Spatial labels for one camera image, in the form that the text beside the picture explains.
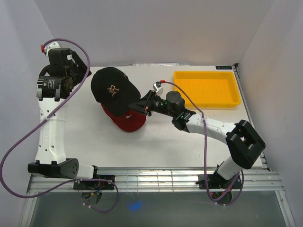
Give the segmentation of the red baseball cap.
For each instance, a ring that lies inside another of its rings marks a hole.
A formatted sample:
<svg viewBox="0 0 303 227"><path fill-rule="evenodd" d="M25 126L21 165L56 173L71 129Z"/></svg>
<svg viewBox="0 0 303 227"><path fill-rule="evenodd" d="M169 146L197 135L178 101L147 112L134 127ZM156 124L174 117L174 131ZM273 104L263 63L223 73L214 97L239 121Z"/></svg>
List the red baseball cap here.
<svg viewBox="0 0 303 227"><path fill-rule="evenodd" d="M121 130L125 132L134 132L142 128L146 122L146 116L134 110L127 110L121 116L114 116L108 111L103 104L101 104L106 115L112 122Z"/></svg>

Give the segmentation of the black sport baseball cap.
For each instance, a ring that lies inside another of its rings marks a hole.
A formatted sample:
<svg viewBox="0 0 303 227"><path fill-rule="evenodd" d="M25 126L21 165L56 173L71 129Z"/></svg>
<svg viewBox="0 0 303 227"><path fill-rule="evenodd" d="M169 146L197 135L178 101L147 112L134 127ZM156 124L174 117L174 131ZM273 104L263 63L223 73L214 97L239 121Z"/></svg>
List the black sport baseball cap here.
<svg viewBox="0 0 303 227"><path fill-rule="evenodd" d="M90 87L95 100L114 116L124 115L129 104L141 99L139 90L126 74L114 67L98 70Z"/></svg>

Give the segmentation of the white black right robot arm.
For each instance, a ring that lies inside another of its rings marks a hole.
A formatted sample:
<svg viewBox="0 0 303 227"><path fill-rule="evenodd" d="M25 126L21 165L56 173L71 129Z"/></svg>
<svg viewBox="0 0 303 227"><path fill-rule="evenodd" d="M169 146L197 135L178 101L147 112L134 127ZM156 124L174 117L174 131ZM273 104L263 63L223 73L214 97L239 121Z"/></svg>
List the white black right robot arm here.
<svg viewBox="0 0 303 227"><path fill-rule="evenodd" d="M240 170L250 169L266 147L265 142L246 120L238 123L220 122L204 118L185 107L185 100L177 91L170 91L162 99L150 90L129 109L150 116L152 112L172 117L172 124L180 131L202 134L227 145L230 156L217 168L214 183L226 187Z"/></svg>

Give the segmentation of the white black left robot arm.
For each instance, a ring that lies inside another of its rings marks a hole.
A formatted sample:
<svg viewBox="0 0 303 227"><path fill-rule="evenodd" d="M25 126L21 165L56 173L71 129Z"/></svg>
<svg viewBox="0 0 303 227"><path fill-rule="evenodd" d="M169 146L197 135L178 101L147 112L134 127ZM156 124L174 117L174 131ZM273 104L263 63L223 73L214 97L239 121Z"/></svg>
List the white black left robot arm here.
<svg viewBox="0 0 303 227"><path fill-rule="evenodd" d="M39 74L36 92L42 127L35 160L28 164L27 170L51 178L84 179L90 189L95 189L100 185L100 177L94 166L67 158L64 149L67 101L91 71L70 48L52 43L44 53L49 64Z"/></svg>

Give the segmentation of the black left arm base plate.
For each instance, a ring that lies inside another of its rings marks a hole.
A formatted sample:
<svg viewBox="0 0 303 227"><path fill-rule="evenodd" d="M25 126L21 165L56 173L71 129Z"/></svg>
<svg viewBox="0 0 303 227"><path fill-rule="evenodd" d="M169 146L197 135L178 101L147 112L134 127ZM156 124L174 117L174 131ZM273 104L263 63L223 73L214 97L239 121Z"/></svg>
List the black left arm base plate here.
<svg viewBox="0 0 303 227"><path fill-rule="evenodd" d="M108 181L115 182L115 175L97 175L98 179L106 180L104 181L98 181L98 180L92 180L92 181L77 181L73 184L74 190L113 190L115 187L109 183Z"/></svg>

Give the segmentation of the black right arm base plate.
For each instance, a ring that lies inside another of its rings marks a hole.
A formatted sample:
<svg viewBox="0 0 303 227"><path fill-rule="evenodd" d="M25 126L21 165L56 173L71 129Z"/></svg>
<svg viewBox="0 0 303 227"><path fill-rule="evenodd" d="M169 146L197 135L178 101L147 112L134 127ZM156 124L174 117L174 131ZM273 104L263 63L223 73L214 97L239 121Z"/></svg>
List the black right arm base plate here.
<svg viewBox="0 0 303 227"><path fill-rule="evenodd" d="M208 187L209 189L227 189L232 184L233 178L234 176L230 180L225 180L218 174L207 174ZM204 174L198 176L196 184L199 186L199 189L206 189ZM232 185L232 189L240 189L241 184L241 179L238 176Z"/></svg>

